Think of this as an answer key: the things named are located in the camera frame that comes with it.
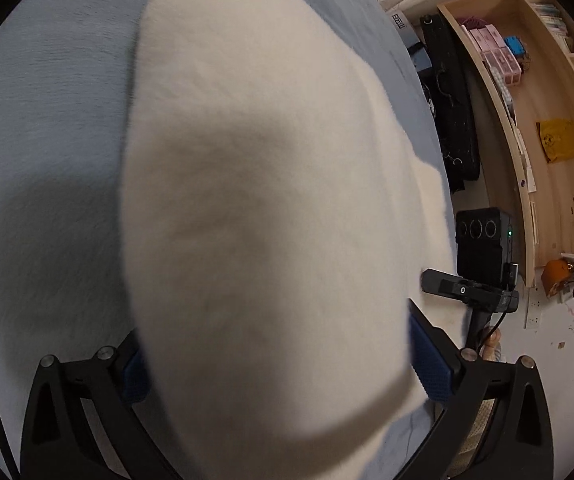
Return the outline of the cream fleece garment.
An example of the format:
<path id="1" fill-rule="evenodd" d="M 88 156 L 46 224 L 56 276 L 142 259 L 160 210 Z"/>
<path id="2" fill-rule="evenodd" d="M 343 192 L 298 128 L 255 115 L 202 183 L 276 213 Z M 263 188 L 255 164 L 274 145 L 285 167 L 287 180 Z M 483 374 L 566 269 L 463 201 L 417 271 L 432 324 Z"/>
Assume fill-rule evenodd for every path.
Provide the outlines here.
<path id="1" fill-rule="evenodd" d="M 409 306 L 452 271 L 443 180 L 372 67 L 304 0 L 149 0 L 124 279 L 170 424 L 207 479 L 356 479 L 424 402 Z"/>

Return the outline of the yellow plastic bag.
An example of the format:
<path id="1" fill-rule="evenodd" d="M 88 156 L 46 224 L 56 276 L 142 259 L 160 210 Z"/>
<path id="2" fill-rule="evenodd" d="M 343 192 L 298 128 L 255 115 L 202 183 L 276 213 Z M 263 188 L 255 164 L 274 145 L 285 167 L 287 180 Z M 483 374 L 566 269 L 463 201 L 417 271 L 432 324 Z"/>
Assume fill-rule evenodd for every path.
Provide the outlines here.
<path id="1" fill-rule="evenodd" d="M 574 159 L 574 123 L 570 119 L 552 118 L 536 124 L 538 137 L 549 164 Z"/>

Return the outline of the black bag beside bed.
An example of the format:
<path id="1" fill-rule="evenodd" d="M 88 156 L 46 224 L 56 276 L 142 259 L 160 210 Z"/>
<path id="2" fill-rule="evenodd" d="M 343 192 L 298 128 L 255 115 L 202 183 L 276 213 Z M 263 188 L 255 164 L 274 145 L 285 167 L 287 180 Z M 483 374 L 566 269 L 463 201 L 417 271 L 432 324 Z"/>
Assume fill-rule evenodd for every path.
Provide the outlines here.
<path id="1" fill-rule="evenodd" d="M 442 14 L 421 17 L 424 49 L 431 67 L 419 75 L 433 105 L 450 193 L 465 190 L 480 177 L 479 143 L 466 77 L 462 45 Z"/>

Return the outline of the wooden bookshelf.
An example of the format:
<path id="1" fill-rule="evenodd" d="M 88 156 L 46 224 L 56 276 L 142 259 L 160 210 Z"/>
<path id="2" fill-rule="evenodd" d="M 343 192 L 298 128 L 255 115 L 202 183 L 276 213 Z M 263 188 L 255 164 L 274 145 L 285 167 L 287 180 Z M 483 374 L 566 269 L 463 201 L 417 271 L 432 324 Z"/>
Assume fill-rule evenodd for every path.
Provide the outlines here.
<path id="1" fill-rule="evenodd" d="M 574 254 L 574 21 L 560 15 L 572 38 L 547 25 L 538 6 L 557 0 L 452 0 L 438 10 L 465 50 L 491 114 L 479 132 L 486 190 L 491 205 L 514 217 L 515 257 L 524 281 L 564 254 Z M 518 84 L 502 91 L 488 70 L 490 58 L 477 44 L 471 23 L 493 25 L 501 37 L 515 36 L 526 48 Z"/>

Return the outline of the pink boxes on shelf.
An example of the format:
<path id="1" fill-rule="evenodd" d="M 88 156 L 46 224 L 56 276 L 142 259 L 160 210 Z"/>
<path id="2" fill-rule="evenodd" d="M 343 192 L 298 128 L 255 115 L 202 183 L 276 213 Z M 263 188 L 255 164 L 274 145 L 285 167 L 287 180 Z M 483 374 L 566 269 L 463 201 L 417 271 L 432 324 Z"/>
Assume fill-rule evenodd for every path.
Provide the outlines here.
<path id="1" fill-rule="evenodd" d="M 493 24 L 481 18 L 462 18 L 459 24 L 489 70 L 495 68 L 508 87 L 520 84 L 522 68 Z"/>

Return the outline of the blue fleece bed cover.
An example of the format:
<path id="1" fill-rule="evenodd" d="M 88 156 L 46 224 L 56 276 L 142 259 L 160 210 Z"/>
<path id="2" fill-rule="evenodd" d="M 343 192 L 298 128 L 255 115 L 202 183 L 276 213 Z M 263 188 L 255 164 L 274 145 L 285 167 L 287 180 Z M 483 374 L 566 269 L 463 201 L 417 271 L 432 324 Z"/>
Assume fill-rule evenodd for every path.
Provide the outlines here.
<path id="1" fill-rule="evenodd" d="M 415 153 L 436 128 L 376 0 L 304 0 L 369 64 Z M 146 0 L 22 0 L 0 26 L 0 408 L 20 424 L 39 356 L 82 359 L 130 330 L 117 186 Z"/>

